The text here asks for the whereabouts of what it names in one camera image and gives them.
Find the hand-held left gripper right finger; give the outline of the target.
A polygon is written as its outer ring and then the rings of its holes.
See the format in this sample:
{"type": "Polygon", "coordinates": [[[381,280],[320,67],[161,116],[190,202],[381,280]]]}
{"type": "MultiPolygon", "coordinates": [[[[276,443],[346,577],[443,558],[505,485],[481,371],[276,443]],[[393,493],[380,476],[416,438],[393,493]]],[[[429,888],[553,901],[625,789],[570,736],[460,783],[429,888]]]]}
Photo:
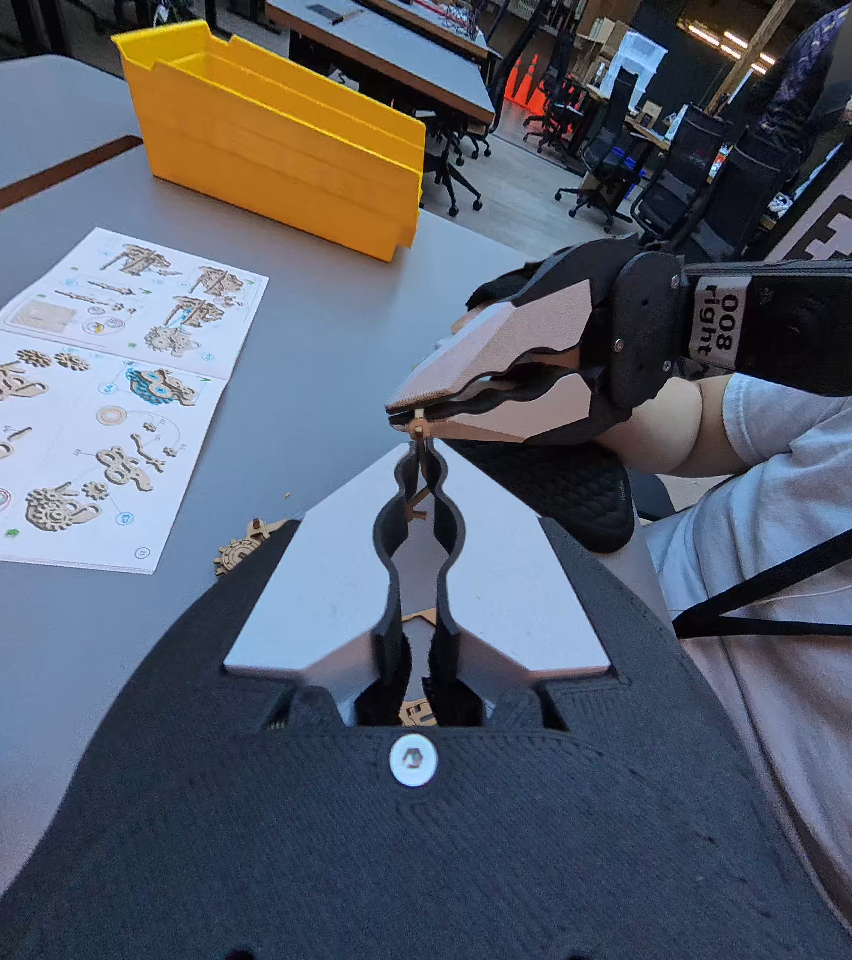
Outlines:
{"type": "Polygon", "coordinates": [[[504,695],[607,674],[611,661],[557,556],[554,522],[440,440],[431,441],[436,582],[431,708],[481,726],[504,695]]]}

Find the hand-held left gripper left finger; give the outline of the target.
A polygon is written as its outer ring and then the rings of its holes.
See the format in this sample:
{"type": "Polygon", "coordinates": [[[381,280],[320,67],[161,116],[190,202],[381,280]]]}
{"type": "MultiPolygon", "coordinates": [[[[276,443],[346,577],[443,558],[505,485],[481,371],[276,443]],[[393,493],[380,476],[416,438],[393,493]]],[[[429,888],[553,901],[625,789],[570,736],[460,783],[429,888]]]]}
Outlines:
{"type": "Polygon", "coordinates": [[[309,510],[225,657],[226,672],[328,691],[347,725],[397,725],[408,687],[399,573],[408,445],[309,510]]]}

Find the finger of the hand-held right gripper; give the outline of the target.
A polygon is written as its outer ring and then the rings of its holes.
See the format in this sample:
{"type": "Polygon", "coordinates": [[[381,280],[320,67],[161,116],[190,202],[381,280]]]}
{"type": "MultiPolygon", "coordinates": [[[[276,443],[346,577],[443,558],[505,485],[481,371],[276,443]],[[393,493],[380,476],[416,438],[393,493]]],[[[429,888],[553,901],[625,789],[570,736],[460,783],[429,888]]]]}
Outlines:
{"type": "Polygon", "coordinates": [[[552,357],[576,348],[592,312],[592,282],[582,280],[521,306],[507,303],[444,340],[386,402],[386,414],[459,397],[475,381],[507,373],[528,354],[552,357]]]}
{"type": "MultiPolygon", "coordinates": [[[[533,396],[528,399],[507,398],[503,391],[495,391],[496,403],[481,412],[467,412],[463,404],[455,404],[451,414],[439,414],[438,407],[417,408],[425,409],[432,431],[429,439],[444,441],[521,445],[587,419],[592,390],[579,373],[568,370],[531,387],[533,396]]],[[[412,414],[392,414],[389,424],[409,437],[411,418],[412,414]]]]}

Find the wooden gear assembly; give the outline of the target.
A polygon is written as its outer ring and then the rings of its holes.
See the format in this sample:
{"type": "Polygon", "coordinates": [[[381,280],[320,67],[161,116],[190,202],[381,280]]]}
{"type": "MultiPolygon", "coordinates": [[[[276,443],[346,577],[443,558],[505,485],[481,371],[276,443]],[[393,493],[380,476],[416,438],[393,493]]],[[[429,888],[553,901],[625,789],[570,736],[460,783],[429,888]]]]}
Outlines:
{"type": "Polygon", "coordinates": [[[214,558],[216,577],[234,570],[287,523],[286,518],[271,523],[265,523],[259,518],[252,519],[247,524],[243,538],[231,539],[227,546],[218,549],[218,555],[214,558]]]}

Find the small wooden lever piece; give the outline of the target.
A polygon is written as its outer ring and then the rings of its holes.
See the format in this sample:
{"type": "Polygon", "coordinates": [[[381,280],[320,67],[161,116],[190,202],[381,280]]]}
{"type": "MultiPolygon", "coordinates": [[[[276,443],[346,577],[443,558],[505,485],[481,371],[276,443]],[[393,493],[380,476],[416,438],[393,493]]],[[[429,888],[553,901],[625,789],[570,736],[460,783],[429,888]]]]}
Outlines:
{"type": "Polygon", "coordinates": [[[399,464],[401,489],[405,496],[405,522],[425,520],[427,512],[422,503],[432,495],[428,476],[427,446],[423,440],[412,440],[408,454],[399,464]]]}

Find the person's right forearm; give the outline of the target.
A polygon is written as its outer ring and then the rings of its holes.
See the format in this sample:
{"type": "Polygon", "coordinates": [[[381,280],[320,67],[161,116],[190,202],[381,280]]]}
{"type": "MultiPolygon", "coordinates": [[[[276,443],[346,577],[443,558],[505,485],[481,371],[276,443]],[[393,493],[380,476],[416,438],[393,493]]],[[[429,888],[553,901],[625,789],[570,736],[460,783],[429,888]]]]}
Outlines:
{"type": "Polygon", "coordinates": [[[600,443],[643,473],[744,476],[763,503],[852,511],[852,397],[742,374],[673,378],[600,443]]]}

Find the grey desk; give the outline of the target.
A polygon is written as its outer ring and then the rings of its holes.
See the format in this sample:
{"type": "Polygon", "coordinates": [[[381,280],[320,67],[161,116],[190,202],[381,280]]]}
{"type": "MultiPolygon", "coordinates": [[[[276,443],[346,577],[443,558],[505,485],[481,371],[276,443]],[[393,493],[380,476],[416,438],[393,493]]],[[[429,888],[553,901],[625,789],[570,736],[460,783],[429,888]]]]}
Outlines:
{"type": "Polygon", "coordinates": [[[0,896],[102,717],[252,518],[298,518],[396,446],[384,402],[480,283],[580,242],[498,243],[422,212],[384,263],[165,183],[144,149],[0,212],[0,307],[91,229],[267,276],[155,573],[0,561],[0,896]]]}
{"type": "Polygon", "coordinates": [[[0,189],[140,132],[125,81],[59,55],[0,62],[0,189]]]}

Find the person's right hand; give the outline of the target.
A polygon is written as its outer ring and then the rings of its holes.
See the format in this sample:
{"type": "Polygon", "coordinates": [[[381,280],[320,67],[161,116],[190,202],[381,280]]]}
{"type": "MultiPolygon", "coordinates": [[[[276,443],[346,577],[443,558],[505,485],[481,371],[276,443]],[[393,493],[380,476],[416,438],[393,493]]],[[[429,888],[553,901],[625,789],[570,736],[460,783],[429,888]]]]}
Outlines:
{"type": "Polygon", "coordinates": [[[463,316],[457,319],[453,325],[450,327],[451,335],[456,335],[460,330],[467,327],[467,325],[473,320],[482,317],[484,314],[487,314],[489,311],[496,312],[501,309],[503,306],[509,306],[508,302],[492,302],[488,304],[478,305],[475,308],[466,312],[463,316]]]}

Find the laser-cut wooden parts sheet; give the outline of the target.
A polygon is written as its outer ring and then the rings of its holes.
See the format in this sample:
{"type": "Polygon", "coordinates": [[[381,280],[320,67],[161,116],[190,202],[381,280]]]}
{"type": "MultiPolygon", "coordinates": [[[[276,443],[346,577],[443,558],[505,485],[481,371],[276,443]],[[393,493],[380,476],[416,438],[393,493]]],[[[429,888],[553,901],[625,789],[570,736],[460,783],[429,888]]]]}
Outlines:
{"type": "Polygon", "coordinates": [[[411,668],[399,718],[401,724],[408,728],[436,726],[432,706],[422,685],[422,679],[428,677],[431,672],[429,656],[435,627],[434,607],[403,615],[403,630],[410,648],[411,668]]]}

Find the black office chair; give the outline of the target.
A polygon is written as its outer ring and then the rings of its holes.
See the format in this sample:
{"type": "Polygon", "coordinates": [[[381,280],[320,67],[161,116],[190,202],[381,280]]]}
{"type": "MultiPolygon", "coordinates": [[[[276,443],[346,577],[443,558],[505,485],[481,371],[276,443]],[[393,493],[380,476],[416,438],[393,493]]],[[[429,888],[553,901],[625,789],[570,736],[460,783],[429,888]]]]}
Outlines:
{"type": "Polygon", "coordinates": [[[732,147],[704,196],[694,222],[675,251],[688,262],[739,259],[781,187],[795,173],[800,151],[745,131],[732,147]]]}
{"type": "Polygon", "coordinates": [[[626,128],[626,114],[637,79],[636,74],[620,69],[599,130],[582,157],[586,168],[582,183],[577,188],[560,188],[554,194],[557,202],[564,194],[575,195],[575,205],[568,211],[571,218],[575,218],[582,209],[599,210],[604,217],[605,234],[611,233],[614,220],[631,222],[631,217],[621,213],[619,206],[631,187],[639,181],[641,170],[630,169],[627,158],[635,148],[639,148],[639,163],[642,163],[653,146],[634,130],[626,128]]]}
{"type": "Polygon", "coordinates": [[[666,241],[679,229],[707,185],[731,125],[688,105],[670,150],[630,210],[644,243],[666,241]]]}
{"type": "Polygon", "coordinates": [[[427,139],[430,142],[435,141],[437,150],[425,149],[424,174],[432,175],[435,184],[445,189],[449,200],[448,216],[456,218],[459,213],[456,184],[472,196],[472,210],[482,210],[480,192],[459,171],[459,167],[464,163],[464,155],[459,146],[461,132],[451,122],[431,111],[422,112],[419,119],[425,125],[427,139]]]}

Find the orange traffic cone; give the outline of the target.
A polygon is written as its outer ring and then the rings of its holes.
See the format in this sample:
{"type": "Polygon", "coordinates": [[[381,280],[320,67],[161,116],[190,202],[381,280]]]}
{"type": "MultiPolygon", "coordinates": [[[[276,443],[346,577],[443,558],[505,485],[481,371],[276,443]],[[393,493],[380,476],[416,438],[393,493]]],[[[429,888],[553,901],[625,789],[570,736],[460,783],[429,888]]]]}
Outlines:
{"type": "Polygon", "coordinates": [[[504,91],[506,102],[516,103],[528,110],[530,109],[529,104],[532,102],[536,90],[535,72],[540,65],[540,59],[540,55],[537,53],[525,52],[520,56],[512,67],[506,82],[504,91]]]}

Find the instruction booklet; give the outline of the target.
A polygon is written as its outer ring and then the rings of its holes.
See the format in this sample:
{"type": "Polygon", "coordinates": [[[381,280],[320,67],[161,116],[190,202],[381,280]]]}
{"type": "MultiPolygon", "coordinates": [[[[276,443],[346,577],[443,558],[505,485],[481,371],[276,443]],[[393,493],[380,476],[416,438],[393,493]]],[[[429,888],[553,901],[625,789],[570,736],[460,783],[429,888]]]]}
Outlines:
{"type": "Polygon", "coordinates": [[[267,284],[97,227],[0,309],[0,561],[155,572],[267,284]]]}

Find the background grey table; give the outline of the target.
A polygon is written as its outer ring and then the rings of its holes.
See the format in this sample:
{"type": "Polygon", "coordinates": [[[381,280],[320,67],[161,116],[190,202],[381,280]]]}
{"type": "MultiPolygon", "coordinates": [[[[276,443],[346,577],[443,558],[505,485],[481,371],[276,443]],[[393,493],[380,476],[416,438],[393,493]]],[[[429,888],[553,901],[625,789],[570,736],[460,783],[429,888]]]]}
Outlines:
{"type": "Polygon", "coordinates": [[[386,16],[355,2],[264,2],[267,17],[290,32],[289,54],[349,78],[375,77],[398,96],[420,98],[467,124],[489,128],[495,108],[480,68],[386,16]]]}

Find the yellow plastic bin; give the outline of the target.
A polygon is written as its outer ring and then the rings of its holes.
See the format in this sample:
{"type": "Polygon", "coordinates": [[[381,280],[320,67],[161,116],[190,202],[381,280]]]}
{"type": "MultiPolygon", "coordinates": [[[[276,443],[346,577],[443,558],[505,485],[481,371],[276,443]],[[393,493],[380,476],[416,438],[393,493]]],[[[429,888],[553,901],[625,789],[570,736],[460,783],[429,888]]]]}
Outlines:
{"type": "Polygon", "coordinates": [[[202,20],[112,42],[157,178],[384,262],[413,246],[421,121],[202,20]]]}

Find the wooden post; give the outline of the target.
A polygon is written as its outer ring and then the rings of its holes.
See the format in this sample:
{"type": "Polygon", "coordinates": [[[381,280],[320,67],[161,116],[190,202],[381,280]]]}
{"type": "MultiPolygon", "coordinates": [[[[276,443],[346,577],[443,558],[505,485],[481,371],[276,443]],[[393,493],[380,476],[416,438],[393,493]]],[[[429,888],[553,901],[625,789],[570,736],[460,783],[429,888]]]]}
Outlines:
{"type": "Polygon", "coordinates": [[[704,107],[706,114],[716,116],[721,112],[732,94],[740,86],[741,81],[752,72],[752,66],[759,55],[765,51],[768,41],[773,37],[794,4],[794,1],[773,2],[763,22],[755,30],[745,49],[740,52],[740,58],[734,62],[730,72],[704,107]]]}

